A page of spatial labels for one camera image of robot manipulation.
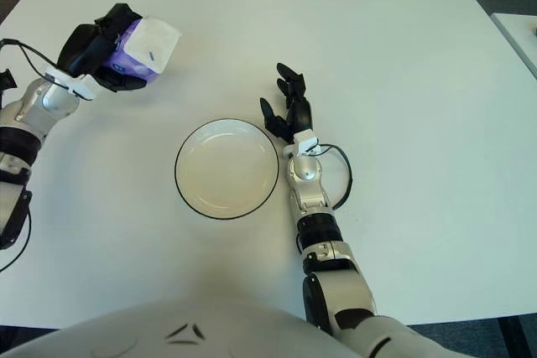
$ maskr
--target wire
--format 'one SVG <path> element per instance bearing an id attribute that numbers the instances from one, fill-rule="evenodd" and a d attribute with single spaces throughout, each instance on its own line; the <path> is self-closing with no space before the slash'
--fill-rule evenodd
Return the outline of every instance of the wire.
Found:
<path id="1" fill-rule="evenodd" d="M 347 199 L 349 198 L 349 195 L 351 194 L 351 188 L 352 188 L 352 168 L 351 168 L 351 163 L 349 161 L 349 158 L 347 157 L 347 155 L 345 154 L 345 152 L 337 145 L 335 144 L 320 144 L 321 147 L 328 147 L 326 150 L 322 151 L 321 153 L 318 153 L 318 154 L 311 154 L 312 156 L 314 157 L 319 157 L 325 153 L 328 153 L 331 149 L 335 148 L 337 150 L 337 152 L 343 157 L 343 159 L 345 160 L 345 163 L 347 164 L 347 169 L 349 171 L 349 180 L 347 181 L 347 188 L 345 189 L 345 194 L 343 195 L 343 197 L 341 197 L 339 199 L 339 201 L 337 203 L 335 203 L 333 206 L 332 206 L 332 209 L 333 210 L 337 210 L 339 209 L 342 205 L 345 204 L 345 202 L 347 201 Z"/>
<path id="2" fill-rule="evenodd" d="M 0 39 L 0 49 L 2 49 L 2 47 L 4 45 L 17 45 L 20 50 L 23 51 L 23 54 L 24 54 L 24 57 L 26 58 L 26 60 L 28 61 L 30 67 L 32 68 L 32 70 L 34 70 L 34 72 L 39 76 L 41 77 L 42 79 L 44 80 L 47 80 L 49 83 L 52 83 L 52 84 L 56 84 L 57 86 L 61 87 L 61 88 L 65 88 L 66 90 L 69 90 L 69 87 L 68 86 L 64 86 L 62 84 L 58 84 L 56 83 L 54 80 L 50 79 L 49 77 L 45 76 L 45 75 L 42 75 L 41 73 L 39 73 L 39 71 L 35 68 L 34 64 L 32 63 L 32 60 L 30 60 L 28 54 L 26 53 L 26 51 L 24 49 L 27 49 L 29 50 L 30 52 L 33 52 L 34 54 L 38 55 L 38 57 L 40 57 L 42 60 L 44 60 L 45 62 L 47 62 L 49 65 L 55 67 L 56 69 L 58 68 L 57 64 L 54 63 L 52 60 L 50 60 L 49 58 L 47 58 L 44 54 L 42 54 L 41 52 L 39 52 L 36 48 L 33 48 L 31 47 L 30 45 L 26 45 L 24 42 L 20 42 L 18 39 L 9 39 L 9 38 L 4 38 L 4 39 Z"/>
<path id="3" fill-rule="evenodd" d="M 36 55 L 38 55 L 38 57 L 40 57 L 42 60 L 47 62 L 49 65 L 54 66 L 56 69 L 58 68 L 58 65 L 56 63 L 54 63 L 52 60 L 47 58 L 44 54 L 39 52 L 36 48 L 32 48 L 30 45 L 26 45 L 25 43 L 20 42 L 20 41 L 17 41 L 17 42 L 18 42 L 18 44 L 17 44 L 18 46 L 21 46 L 21 47 L 26 48 L 27 50 L 29 50 L 31 52 L 34 52 Z"/>
<path id="4" fill-rule="evenodd" d="M 24 253 L 26 250 L 26 246 L 28 246 L 28 242 L 30 240 L 30 235 L 32 234 L 32 215 L 30 214 L 30 210 L 28 210 L 28 236 L 26 236 L 26 241 L 24 242 L 23 248 L 20 250 L 20 252 L 17 254 L 17 256 L 9 262 L 4 267 L 0 268 L 0 272 L 3 272 L 4 270 L 7 270 L 12 264 L 14 264 Z"/>
<path id="5" fill-rule="evenodd" d="M 47 80 L 49 83 L 56 84 L 58 87 L 65 88 L 66 90 L 69 90 L 69 87 L 68 87 L 68 86 L 64 86 L 63 84 L 56 83 L 54 80 L 50 79 L 50 78 L 47 77 L 46 75 L 42 75 L 41 73 L 39 73 L 39 71 L 35 68 L 34 64 L 33 64 L 32 61 L 30 60 L 28 54 L 27 54 L 26 51 L 24 50 L 24 47 L 23 47 L 21 44 L 20 44 L 18 47 L 20 48 L 20 50 L 23 51 L 24 57 L 26 57 L 26 60 L 28 61 L 30 67 L 34 70 L 34 72 L 35 72 L 36 75 L 38 75 L 39 77 L 41 77 L 41 78 L 44 79 L 44 80 Z"/>

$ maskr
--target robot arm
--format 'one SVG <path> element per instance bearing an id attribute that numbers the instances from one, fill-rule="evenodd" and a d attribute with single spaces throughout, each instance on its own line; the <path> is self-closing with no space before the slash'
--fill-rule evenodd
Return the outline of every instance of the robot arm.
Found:
<path id="1" fill-rule="evenodd" d="M 95 24 L 81 24 L 73 31 L 60 52 L 57 64 L 16 39 L 0 40 L 0 49 L 4 45 L 18 46 L 33 68 L 24 49 L 31 50 L 50 64 L 44 75 L 34 68 L 41 78 L 29 85 L 20 100 L 3 109 L 0 105 L 0 249 L 10 247 L 17 240 L 26 220 L 32 197 L 31 192 L 26 190 L 31 166 L 52 127 L 75 112 L 80 99 L 93 100 L 101 87 L 114 92 L 135 90 L 145 87 L 148 80 L 157 75 L 130 55 L 122 57 L 132 67 L 131 71 L 141 72 L 140 75 L 130 75 L 117 64 L 112 64 L 117 68 L 114 70 L 108 63 L 112 54 L 121 54 L 116 52 L 118 47 L 122 42 L 125 46 L 133 35 L 129 29 L 134 30 L 133 26 L 142 24 L 141 21 L 142 16 L 133 12 L 127 4 L 116 4 L 106 16 L 95 20 Z M 151 25 L 155 21 L 157 29 Z M 167 48 L 160 49 L 165 54 L 159 54 L 162 56 L 159 60 L 164 60 L 165 64 L 179 33 L 160 20 L 153 18 L 151 23 L 144 25 L 145 35 L 171 33 Z M 147 38 L 140 39 L 140 36 L 137 40 L 142 46 L 148 42 Z M 134 45 L 131 48 L 140 53 Z M 0 95 L 15 86 L 9 70 L 0 74 Z"/>
<path id="2" fill-rule="evenodd" d="M 289 202 L 306 275 L 303 295 L 307 321 L 365 358 L 467 356 L 444 349 L 395 319 L 376 315 L 371 290 L 351 248 L 343 241 L 321 184 L 322 168 L 316 157 L 319 140 L 313 133 L 310 105 L 304 97 L 304 77 L 281 64 L 278 71 L 284 72 L 278 86 L 287 98 L 288 118 L 284 121 L 275 117 L 264 99 L 261 107 L 265 127 L 291 143 L 283 155 L 289 159 Z"/>

